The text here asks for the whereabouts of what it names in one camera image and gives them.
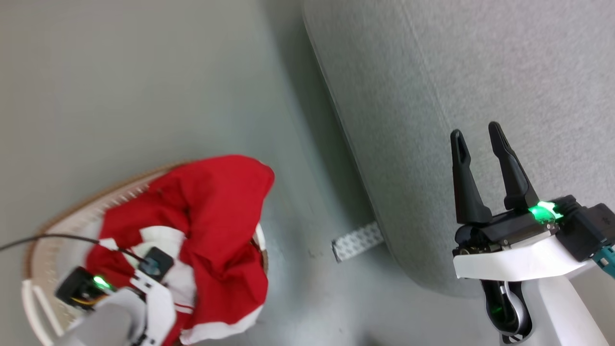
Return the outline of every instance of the clothing pile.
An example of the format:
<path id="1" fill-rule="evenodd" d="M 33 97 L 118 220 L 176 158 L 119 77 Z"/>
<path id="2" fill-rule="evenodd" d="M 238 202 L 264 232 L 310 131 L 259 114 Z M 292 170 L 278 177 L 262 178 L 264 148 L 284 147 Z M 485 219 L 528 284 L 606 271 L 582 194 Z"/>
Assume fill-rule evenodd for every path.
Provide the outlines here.
<path id="1" fill-rule="evenodd" d="M 205 159 L 154 180 L 137 198 L 109 209 L 100 239 L 144 256 L 153 246 L 175 258 L 165 277 L 177 322 L 164 345 L 221 339 L 254 325 L 267 294 L 263 256 L 253 241 L 271 168 L 244 156 Z M 137 263 L 105 247 L 86 259 L 91 273 L 130 286 Z"/>

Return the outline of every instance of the gray floor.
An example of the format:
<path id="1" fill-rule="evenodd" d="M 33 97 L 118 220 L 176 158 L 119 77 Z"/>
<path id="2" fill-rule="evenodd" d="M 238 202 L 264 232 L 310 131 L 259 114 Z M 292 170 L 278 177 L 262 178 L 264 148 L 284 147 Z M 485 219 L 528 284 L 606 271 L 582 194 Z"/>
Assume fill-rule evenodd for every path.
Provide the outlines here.
<path id="1" fill-rule="evenodd" d="M 248 333 L 204 344 L 494 344 L 480 301 L 417 287 L 384 246 L 335 263 L 330 241 L 373 216 L 299 0 L 2 1 L 0 117 L 0 243 L 174 160 L 242 153 L 275 170 L 266 308 Z M 22 252 L 1 254 L 4 345 L 38 344 Z"/>

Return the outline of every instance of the red cloth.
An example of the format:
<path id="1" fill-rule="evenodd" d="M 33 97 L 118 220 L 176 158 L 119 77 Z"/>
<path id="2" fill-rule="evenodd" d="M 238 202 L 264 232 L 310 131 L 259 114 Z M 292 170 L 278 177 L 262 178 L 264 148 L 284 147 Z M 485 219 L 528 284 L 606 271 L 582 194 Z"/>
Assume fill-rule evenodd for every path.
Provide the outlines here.
<path id="1" fill-rule="evenodd" d="M 268 281 L 251 240 L 273 181 L 271 168 L 255 159 L 205 159 L 174 169 L 139 197 L 106 212 L 100 238 L 114 238 L 119 247 L 142 243 L 140 230 L 156 225 L 187 237 L 179 258 L 194 269 L 197 301 L 191 316 L 178 314 L 165 344 L 182 329 L 234 324 L 264 304 Z M 101 246 L 92 249 L 86 265 L 116 287 L 129 286 L 134 272 L 120 252 Z"/>

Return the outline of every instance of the basket handle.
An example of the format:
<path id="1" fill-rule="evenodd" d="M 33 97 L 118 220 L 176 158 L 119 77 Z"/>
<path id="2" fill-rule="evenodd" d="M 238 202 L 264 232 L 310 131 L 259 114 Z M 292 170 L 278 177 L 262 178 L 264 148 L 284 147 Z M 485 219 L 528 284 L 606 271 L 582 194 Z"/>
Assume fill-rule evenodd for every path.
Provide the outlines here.
<path id="1" fill-rule="evenodd" d="M 41 341 L 43 346 L 53 346 L 53 341 L 51 337 L 48 335 L 46 328 L 43 326 L 41 321 L 41 316 L 39 310 L 36 308 L 37 300 L 40 304 L 43 312 L 45 313 L 45 317 L 51 324 L 51 327 L 54 329 L 56 335 L 62 336 L 64 334 L 64 330 L 58 321 L 58 318 L 55 316 L 54 311 L 49 304 L 47 298 L 45 298 L 45 294 L 42 289 L 32 284 L 32 280 L 23 280 L 22 282 L 22 302 L 23 308 L 26 311 L 26 316 L 28 317 L 28 322 L 32 326 L 32 330 L 36 337 Z"/>

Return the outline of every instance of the gray sofa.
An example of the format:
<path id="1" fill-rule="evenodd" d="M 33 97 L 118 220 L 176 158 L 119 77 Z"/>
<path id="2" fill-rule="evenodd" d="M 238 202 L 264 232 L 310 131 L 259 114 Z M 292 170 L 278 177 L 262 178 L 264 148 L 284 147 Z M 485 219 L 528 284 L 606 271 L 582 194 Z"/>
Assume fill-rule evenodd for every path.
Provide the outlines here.
<path id="1" fill-rule="evenodd" d="M 393 256 L 425 288 L 457 280 L 449 134 L 487 206 L 504 186 L 499 121 L 542 199 L 615 206 L 615 2 L 307 0 L 304 21 Z"/>

